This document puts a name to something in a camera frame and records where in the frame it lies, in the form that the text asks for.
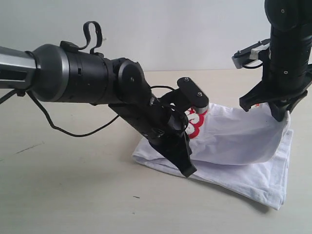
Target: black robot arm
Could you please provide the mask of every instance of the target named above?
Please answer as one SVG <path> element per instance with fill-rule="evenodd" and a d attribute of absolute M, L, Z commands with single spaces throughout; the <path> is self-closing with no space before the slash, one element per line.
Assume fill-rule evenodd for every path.
<path fill-rule="evenodd" d="M 233 56 L 236 67 L 261 60 L 262 81 L 240 98 L 248 111 L 253 105 L 267 102 L 272 116 L 281 121 L 287 111 L 307 94 L 312 84 L 312 66 L 308 65 L 312 46 L 312 1 L 266 0 L 265 11 L 271 38 L 238 51 Z"/>
<path fill-rule="evenodd" d="M 90 53 L 81 52 L 90 42 L 89 24 L 96 27 L 97 45 Z M 101 46 L 98 23 L 84 25 L 87 45 L 78 47 L 62 41 L 46 44 L 33 52 L 0 47 L 0 88 L 48 102 L 108 104 L 121 118 L 148 139 L 150 145 L 188 177 L 196 171 L 185 133 L 184 112 L 194 107 L 199 113 L 208 108 L 208 98 L 190 78 L 178 80 L 179 88 L 162 98 L 153 95 L 139 63 L 126 58 L 109 60 L 94 49 Z"/>

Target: white cloth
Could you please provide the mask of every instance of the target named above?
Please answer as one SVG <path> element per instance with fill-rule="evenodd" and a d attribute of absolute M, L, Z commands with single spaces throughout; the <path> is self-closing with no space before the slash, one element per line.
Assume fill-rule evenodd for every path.
<path fill-rule="evenodd" d="M 210 104 L 204 115 L 188 113 L 197 172 L 191 178 L 217 184 L 276 210 L 286 198 L 293 137 L 290 114 L 277 122 L 267 104 L 249 112 Z M 155 170 L 182 176 L 178 169 L 143 138 L 134 160 Z"/>

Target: tabletop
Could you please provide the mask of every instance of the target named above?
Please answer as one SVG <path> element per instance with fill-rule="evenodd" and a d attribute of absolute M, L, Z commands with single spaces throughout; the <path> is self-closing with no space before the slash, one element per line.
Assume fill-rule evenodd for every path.
<path fill-rule="evenodd" d="M 239 97 L 261 80 L 261 69 L 145 76 L 151 85 L 173 87 L 188 76 L 210 102 L 239 107 Z M 104 105 L 43 105 L 56 125 L 76 134 L 116 115 Z M 287 198 L 275 211 L 219 186 L 138 165 L 132 152 L 141 136 L 122 119 L 74 138 L 51 129 L 29 97 L 12 97 L 0 105 L 0 233 L 312 233 L 311 107 L 308 95 L 292 113 Z"/>

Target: red logo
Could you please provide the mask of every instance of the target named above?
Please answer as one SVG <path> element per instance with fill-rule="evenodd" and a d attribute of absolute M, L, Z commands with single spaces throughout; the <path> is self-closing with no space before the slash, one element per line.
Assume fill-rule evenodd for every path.
<path fill-rule="evenodd" d="M 199 128 L 203 125 L 205 120 L 205 115 L 208 111 L 205 111 L 202 114 L 196 113 L 193 108 L 190 108 L 185 112 L 189 119 L 189 125 L 186 128 L 185 132 L 189 135 L 190 139 L 195 138 L 199 134 Z"/>

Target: white wall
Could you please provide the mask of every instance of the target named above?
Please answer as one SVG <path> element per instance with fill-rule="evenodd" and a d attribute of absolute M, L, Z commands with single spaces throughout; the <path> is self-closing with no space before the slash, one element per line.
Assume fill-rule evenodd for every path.
<path fill-rule="evenodd" d="M 0 45 L 82 46 L 88 20 L 108 39 L 101 52 L 145 71 L 234 68 L 234 52 L 270 37 L 264 0 L 2 0 Z"/>

